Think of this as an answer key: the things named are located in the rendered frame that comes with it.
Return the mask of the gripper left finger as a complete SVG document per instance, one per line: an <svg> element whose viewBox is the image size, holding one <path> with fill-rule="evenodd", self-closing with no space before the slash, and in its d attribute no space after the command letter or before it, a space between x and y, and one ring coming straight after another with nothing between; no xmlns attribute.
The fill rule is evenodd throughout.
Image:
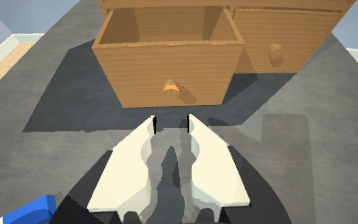
<svg viewBox="0 0 358 224"><path fill-rule="evenodd" d="M128 211L142 220L151 198L147 159L156 122L152 115L107 150L69 191L49 224L123 224Z"/></svg>

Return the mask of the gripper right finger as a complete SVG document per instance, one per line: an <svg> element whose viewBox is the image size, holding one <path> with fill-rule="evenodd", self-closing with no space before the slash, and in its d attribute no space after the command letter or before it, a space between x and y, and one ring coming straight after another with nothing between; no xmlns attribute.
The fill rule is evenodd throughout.
<svg viewBox="0 0 358 224"><path fill-rule="evenodd" d="M192 114L187 115L192 165L191 194L200 209L211 208L227 224L292 224L268 182L233 147Z"/></svg>

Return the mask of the blue and white eraser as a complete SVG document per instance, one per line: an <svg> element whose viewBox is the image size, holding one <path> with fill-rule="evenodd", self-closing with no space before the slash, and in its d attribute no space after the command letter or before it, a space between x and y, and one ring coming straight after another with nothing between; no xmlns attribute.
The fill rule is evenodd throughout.
<svg viewBox="0 0 358 224"><path fill-rule="evenodd" d="M45 224L54 215L55 195L44 195L0 218L0 224Z"/></svg>

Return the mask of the brown wooden chest of drawers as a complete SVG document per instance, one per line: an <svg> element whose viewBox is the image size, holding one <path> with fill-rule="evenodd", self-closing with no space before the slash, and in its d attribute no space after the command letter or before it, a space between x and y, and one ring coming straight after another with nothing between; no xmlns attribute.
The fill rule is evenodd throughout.
<svg viewBox="0 0 358 224"><path fill-rule="evenodd" d="M137 1L137 2L116 2L105 3L105 0L98 0L104 19L106 19L112 8L132 8L132 7L158 7L158 6L226 6L231 17L233 17L235 6L259 6L259 7L287 7L287 8L308 8L335 10L339 13L337 20L329 28L326 34L318 42L315 48L303 61L296 71L234 71L234 73L298 73L305 63L310 59L314 52L319 48L327 36L332 32L356 0L350 0L347 6L296 3L296 2L274 2L274 1L242 1L242 0L169 0L169 1Z"/></svg>

